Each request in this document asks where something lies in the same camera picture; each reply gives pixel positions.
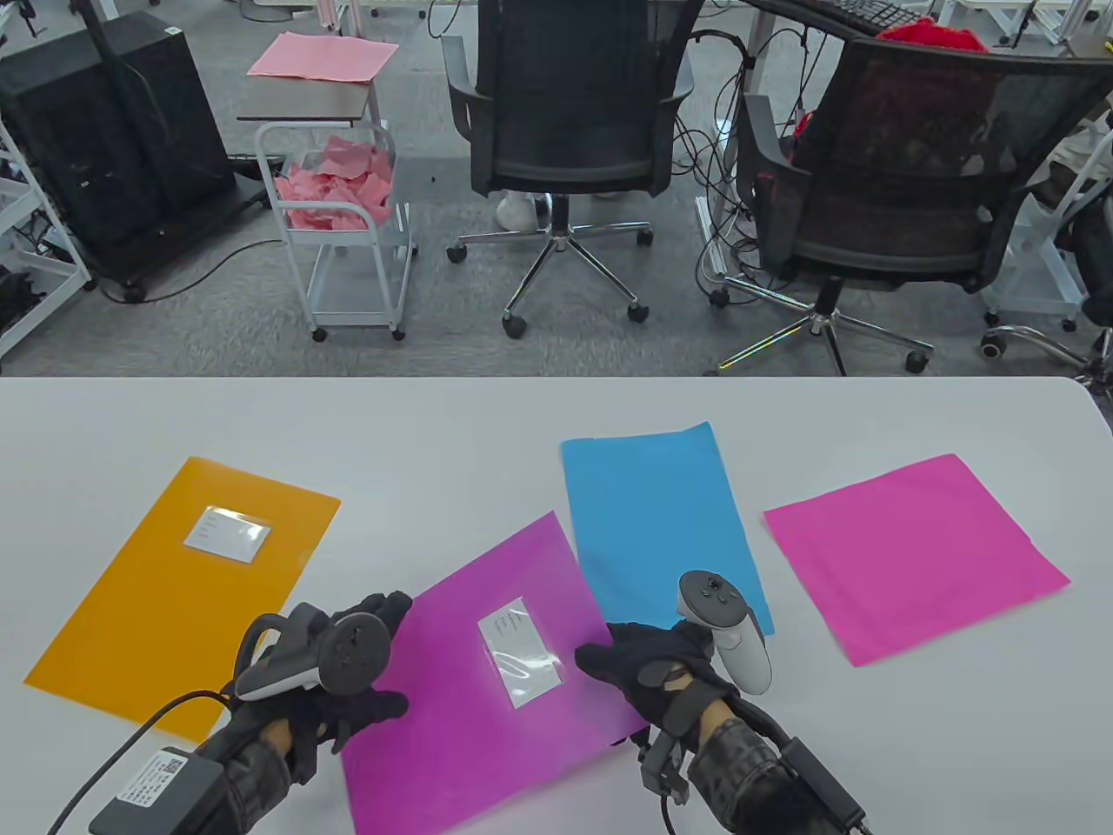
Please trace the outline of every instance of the chair base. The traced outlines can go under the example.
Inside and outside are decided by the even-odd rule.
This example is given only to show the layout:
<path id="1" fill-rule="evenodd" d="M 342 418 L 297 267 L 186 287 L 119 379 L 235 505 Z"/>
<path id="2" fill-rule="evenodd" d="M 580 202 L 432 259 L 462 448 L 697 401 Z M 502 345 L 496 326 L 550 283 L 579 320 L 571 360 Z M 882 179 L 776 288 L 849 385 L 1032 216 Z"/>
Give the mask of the chair base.
<path id="1" fill-rule="evenodd" d="M 553 253 L 562 253 L 571 249 L 588 263 L 592 269 L 605 278 L 623 298 L 627 299 L 627 316 L 631 322 L 642 323 L 649 316 L 649 307 L 641 304 L 638 296 L 622 281 L 610 271 L 610 268 L 597 258 L 583 244 L 581 238 L 603 237 L 608 235 L 624 235 L 636 233 L 638 244 L 649 246 L 653 243 L 653 226 L 647 222 L 619 223 L 619 224 L 589 224 L 584 226 L 571 226 L 569 224 L 569 198 L 568 195 L 545 195 L 545 203 L 549 206 L 549 225 L 532 232 L 489 232 L 479 235 L 461 235 L 455 243 L 449 247 L 449 261 L 459 264 L 467 254 L 469 244 L 503 244 L 522 238 L 544 238 L 544 246 L 541 253 L 534 258 L 533 264 L 525 271 L 522 281 L 514 291 L 514 295 L 502 308 L 502 328 L 512 340 L 519 340 L 525 334 L 526 323 L 521 316 L 514 313 L 519 303 L 525 296 L 530 287 L 533 286 L 541 268 L 548 263 Z"/>
<path id="2" fill-rule="evenodd" d="M 1074 379 L 1085 386 L 1094 400 L 1104 400 L 1106 405 L 1113 406 L 1113 327 L 1103 327 L 1089 355 L 1083 356 L 1034 327 L 998 325 L 991 327 L 982 337 L 982 355 L 987 360 L 1001 358 L 1008 345 L 1008 337 L 1035 345 L 1045 354 L 1065 363 L 1076 372 Z"/>
<path id="3" fill-rule="evenodd" d="M 755 298 L 762 298 L 767 302 L 772 302 L 774 304 L 798 313 L 800 314 L 800 318 L 792 324 L 782 327 L 776 333 L 769 334 L 764 340 L 759 340 L 748 348 L 739 351 L 732 356 L 728 356 L 719 363 L 715 370 L 708 372 L 708 375 L 717 375 L 720 372 L 727 371 L 728 369 L 742 362 L 742 360 L 747 360 L 755 354 L 759 354 L 766 348 L 776 345 L 778 342 L 787 340 L 789 336 L 808 334 L 811 336 L 818 336 L 823 340 L 835 370 L 840 376 L 848 376 L 846 364 L 843 362 L 843 353 L 839 351 L 838 337 L 835 332 L 836 325 L 839 327 L 845 326 L 848 331 L 864 334 L 866 336 L 873 336 L 876 340 L 883 340 L 884 342 L 908 348 L 909 353 L 905 357 L 905 370 L 913 374 L 919 374 L 927 367 L 927 363 L 932 358 L 932 354 L 935 351 L 935 347 L 926 342 L 902 336 L 900 334 L 893 333 L 892 331 L 887 331 L 873 323 L 864 322 L 863 320 L 855 318 L 854 316 L 846 316 L 841 314 L 838 307 L 834 304 L 841 289 L 841 283 L 837 279 L 828 282 L 824 289 L 820 289 L 819 298 L 815 304 L 800 302 L 791 296 L 786 296 L 781 293 L 777 293 L 776 291 L 759 287 L 758 285 L 751 284 L 750 282 L 741 278 L 727 276 L 723 282 L 727 286 L 741 291 L 742 293 L 746 293 Z"/>

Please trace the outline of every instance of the white shoe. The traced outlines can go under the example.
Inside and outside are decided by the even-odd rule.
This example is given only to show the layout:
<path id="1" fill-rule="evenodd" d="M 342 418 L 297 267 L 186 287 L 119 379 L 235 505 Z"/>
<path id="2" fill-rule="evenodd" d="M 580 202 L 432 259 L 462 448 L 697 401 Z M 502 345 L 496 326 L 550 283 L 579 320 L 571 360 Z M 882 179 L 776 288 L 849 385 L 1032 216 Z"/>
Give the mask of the white shoe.
<path id="1" fill-rule="evenodd" d="M 533 195 L 506 191 L 494 210 L 494 220 L 506 232 L 533 232 L 538 228 L 538 209 Z"/>

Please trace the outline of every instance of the pink cloth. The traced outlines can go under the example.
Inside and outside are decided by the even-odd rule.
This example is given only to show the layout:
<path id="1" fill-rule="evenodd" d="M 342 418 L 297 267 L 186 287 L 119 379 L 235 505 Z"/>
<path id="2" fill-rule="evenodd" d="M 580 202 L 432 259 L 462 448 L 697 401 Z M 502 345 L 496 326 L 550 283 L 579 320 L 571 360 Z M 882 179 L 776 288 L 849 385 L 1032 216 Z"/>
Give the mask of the pink cloth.
<path id="1" fill-rule="evenodd" d="M 391 217 L 391 190 L 394 173 L 387 155 L 373 145 L 351 143 L 334 136 L 325 146 L 324 159 L 314 170 L 290 166 L 287 177 L 276 177 L 275 188 L 284 200 L 328 200 L 363 206 L 376 225 Z M 295 229 L 351 232 L 366 229 L 363 219 L 351 212 L 328 209 L 289 213 Z"/>
<path id="2" fill-rule="evenodd" d="M 519 597 L 562 684 L 515 710 L 479 621 Z M 552 513 L 418 596 L 375 684 L 408 696 L 410 713 L 344 749 L 357 835 L 439 835 L 643 728 L 615 688 L 577 668 L 588 641 L 610 636 Z"/>
<path id="3" fill-rule="evenodd" d="M 247 75 L 368 84 L 397 49 L 397 43 L 363 38 L 283 32 Z"/>
<path id="4" fill-rule="evenodd" d="M 855 667 L 1070 584 L 957 455 L 940 455 L 766 522 Z"/>

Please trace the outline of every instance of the gray carpet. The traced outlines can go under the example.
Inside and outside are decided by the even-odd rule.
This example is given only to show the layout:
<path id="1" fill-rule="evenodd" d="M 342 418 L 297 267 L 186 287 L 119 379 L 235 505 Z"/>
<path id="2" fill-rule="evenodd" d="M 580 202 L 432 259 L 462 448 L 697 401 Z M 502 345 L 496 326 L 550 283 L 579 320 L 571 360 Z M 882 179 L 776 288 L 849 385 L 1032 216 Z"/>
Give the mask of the gray carpet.
<path id="1" fill-rule="evenodd" d="M 40 3 L 46 37 L 77 27 L 65 11 Z M 51 3 L 61 7 L 63 3 Z M 119 0 L 121 11 L 145 0 Z M 174 299 L 122 306 L 100 293 L 79 294 L 3 358 L 10 375 L 690 375 L 786 324 L 789 314 L 757 303 L 712 310 L 697 289 L 693 266 L 700 250 L 691 177 L 673 178 L 657 199 L 629 195 L 617 200 L 577 199 L 577 223 L 648 219 L 657 228 L 649 249 L 632 239 L 591 242 L 592 249 L 651 307 L 643 325 L 629 322 L 624 302 L 571 254 L 550 262 L 540 284 L 520 308 L 530 322 L 521 342 L 508 340 L 499 318 L 536 246 L 473 246 L 465 263 L 452 265 L 444 247 L 461 232 L 493 228 L 492 200 L 472 194 L 467 145 L 453 130 L 440 45 L 431 40 L 416 6 L 384 9 L 371 20 L 376 37 L 402 49 L 378 85 L 384 115 L 396 136 L 397 193 L 408 197 L 421 255 L 414 267 L 402 343 L 381 330 L 334 330 L 327 342 L 309 338 L 282 249 L 259 247 L 236 256 L 207 282 Z M 315 17 L 289 24 L 244 21 L 223 0 L 162 0 L 157 13 L 181 27 L 193 48 L 229 151 L 250 149 L 252 127 L 236 121 L 246 69 L 283 29 L 318 31 Z M 451 10 L 439 8 L 439 29 Z M 735 9 L 715 24 L 747 33 L 751 12 Z M 475 14 L 465 8 L 454 33 L 474 45 Z M 6 50 L 26 46 L 19 21 Z M 819 38 L 810 39 L 812 55 Z M 806 97 L 814 107 L 837 59 L 834 40 L 823 52 Z M 782 118 L 799 86 L 802 52 L 795 36 L 770 48 L 762 91 Z M 737 67 L 729 45 L 711 41 L 691 49 L 697 92 L 683 115 L 692 126 L 711 127 L 710 110 L 722 82 Z M 274 237 L 269 213 L 253 213 L 204 250 L 178 263 L 157 285 L 161 295 L 180 287 L 245 243 Z M 304 253 L 306 265 L 309 254 Z M 1023 345 L 991 363 L 976 352 L 984 308 L 951 286 L 908 286 L 898 293 L 847 293 L 845 312 L 937 346 L 929 374 L 1056 374 L 1061 369 Z M 1054 322 L 1028 320 L 1051 326 Z M 1085 346 L 1085 326 L 1067 336 Z M 846 335 L 846 361 L 855 374 L 898 374 L 903 352 Z M 829 360 L 811 340 L 778 346 L 741 373 L 829 374 Z"/>

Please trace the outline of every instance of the sticker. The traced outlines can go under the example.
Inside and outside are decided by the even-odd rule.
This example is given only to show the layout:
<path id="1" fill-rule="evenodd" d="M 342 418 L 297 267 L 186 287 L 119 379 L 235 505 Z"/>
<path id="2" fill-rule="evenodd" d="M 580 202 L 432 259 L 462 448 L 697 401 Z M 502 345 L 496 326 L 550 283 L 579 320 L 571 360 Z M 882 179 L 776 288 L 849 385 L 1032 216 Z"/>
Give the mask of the sticker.
<path id="1" fill-rule="evenodd" d="M 522 598 L 483 618 L 480 632 L 515 709 L 561 685 L 560 659 L 541 640 Z"/>
<path id="2" fill-rule="evenodd" d="M 270 529 L 224 508 L 206 508 L 186 546 L 237 562 L 250 563 Z"/>
<path id="3" fill-rule="evenodd" d="M 160 750 L 150 758 L 127 788 L 116 795 L 116 799 L 149 809 L 181 770 L 181 766 L 188 762 L 189 757 L 184 754 Z"/>

